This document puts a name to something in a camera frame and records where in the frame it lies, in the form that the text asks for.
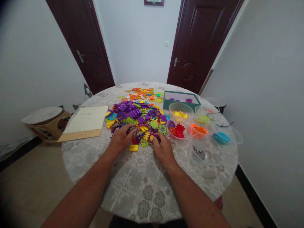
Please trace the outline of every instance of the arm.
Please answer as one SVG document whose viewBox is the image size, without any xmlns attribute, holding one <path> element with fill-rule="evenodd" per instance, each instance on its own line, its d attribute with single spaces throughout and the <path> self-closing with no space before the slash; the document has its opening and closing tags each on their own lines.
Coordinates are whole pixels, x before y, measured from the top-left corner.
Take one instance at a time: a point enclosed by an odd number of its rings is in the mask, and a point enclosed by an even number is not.
<svg viewBox="0 0 304 228">
<path fill-rule="evenodd" d="M 106 151 L 57 205 L 42 228 L 89 227 L 101 205 L 112 166 L 136 132 L 132 130 L 128 135 L 126 134 L 131 126 L 126 124 L 114 132 Z"/>
<path fill-rule="evenodd" d="M 163 134 L 159 138 L 161 142 L 153 139 L 154 153 L 170 176 L 188 227 L 230 227 L 215 204 L 177 164 L 171 142 Z"/>
</svg>

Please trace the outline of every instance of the wooden door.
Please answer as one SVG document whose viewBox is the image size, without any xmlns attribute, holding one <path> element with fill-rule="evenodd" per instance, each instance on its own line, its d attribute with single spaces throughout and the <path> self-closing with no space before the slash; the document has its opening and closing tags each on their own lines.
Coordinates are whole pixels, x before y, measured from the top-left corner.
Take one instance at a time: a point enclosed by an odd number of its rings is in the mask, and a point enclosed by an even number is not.
<svg viewBox="0 0 304 228">
<path fill-rule="evenodd" d="M 199 93 L 243 0 L 182 0 L 168 84 Z"/>
<path fill-rule="evenodd" d="M 92 93 L 114 86 L 92 0 L 46 2 Z"/>
</svg>

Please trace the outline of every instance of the teal box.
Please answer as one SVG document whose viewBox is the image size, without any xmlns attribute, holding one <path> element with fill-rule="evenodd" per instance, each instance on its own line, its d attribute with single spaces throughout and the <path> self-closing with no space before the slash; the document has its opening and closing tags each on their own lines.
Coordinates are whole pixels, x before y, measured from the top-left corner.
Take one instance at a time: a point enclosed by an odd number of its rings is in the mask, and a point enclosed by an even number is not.
<svg viewBox="0 0 304 228">
<path fill-rule="evenodd" d="M 192 99 L 192 103 L 186 102 L 186 99 L 188 98 Z M 165 90 L 163 101 L 164 101 L 163 109 L 167 109 L 167 110 L 169 109 L 169 105 L 175 102 L 184 103 L 190 106 L 194 112 L 195 112 L 195 107 L 200 106 L 200 101 L 198 100 L 198 98 L 194 93 L 183 93 L 183 92 L 174 92 L 174 91 Z"/>
</svg>

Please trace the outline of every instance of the hand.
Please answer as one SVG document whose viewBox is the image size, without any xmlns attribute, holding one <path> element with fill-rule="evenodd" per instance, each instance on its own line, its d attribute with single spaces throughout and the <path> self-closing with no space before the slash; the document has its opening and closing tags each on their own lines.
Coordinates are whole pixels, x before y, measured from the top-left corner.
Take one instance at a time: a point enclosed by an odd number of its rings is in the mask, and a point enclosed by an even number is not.
<svg viewBox="0 0 304 228">
<path fill-rule="evenodd" d="M 107 148 L 107 151 L 114 155 L 115 159 L 127 148 L 134 137 L 137 129 L 133 129 L 128 135 L 126 133 L 127 130 L 132 126 L 135 126 L 135 124 L 126 124 L 122 128 L 114 131 L 114 135 Z"/>
<path fill-rule="evenodd" d="M 153 148 L 156 158 L 163 164 L 164 168 L 176 163 L 173 155 L 171 142 L 161 133 L 156 133 L 161 142 L 156 137 L 153 138 Z"/>
</svg>

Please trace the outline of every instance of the forearm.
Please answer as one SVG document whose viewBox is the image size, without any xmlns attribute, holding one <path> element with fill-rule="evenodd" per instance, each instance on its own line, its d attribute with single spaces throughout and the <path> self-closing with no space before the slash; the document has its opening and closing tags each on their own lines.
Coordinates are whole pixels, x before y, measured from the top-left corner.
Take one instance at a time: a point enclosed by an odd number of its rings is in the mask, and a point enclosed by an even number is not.
<svg viewBox="0 0 304 228">
<path fill-rule="evenodd" d="M 176 163 L 165 166 L 188 227 L 230 227 L 203 190 Z"/>
<path fill-rule="evenodd" d="M 104 188 L 115 162 L 106 150 L 78 183 L 62 199 L 42 225 L 46 227 L 89 227 L 101 205 Z"/>
</svg>

